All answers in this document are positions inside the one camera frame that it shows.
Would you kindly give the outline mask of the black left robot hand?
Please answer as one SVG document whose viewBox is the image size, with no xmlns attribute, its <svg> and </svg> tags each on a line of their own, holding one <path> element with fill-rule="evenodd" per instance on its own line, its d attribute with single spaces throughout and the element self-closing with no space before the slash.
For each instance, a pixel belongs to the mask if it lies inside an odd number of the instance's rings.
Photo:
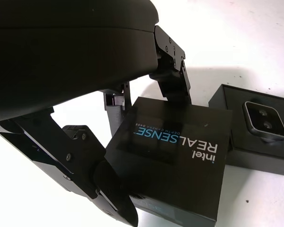
<svg viewBox="0 0 284 227">
<path fill-rule="evenodd" d="M 116 121 L 129 82 L 149 75 L 191 103 L 184 51 L 149 0 L 0 0 L 0 136 L 64 189 L 135 227 L 138 215 L 87 126 L 60 127 L 53 107 L 101 91 Z"/>
</svg>

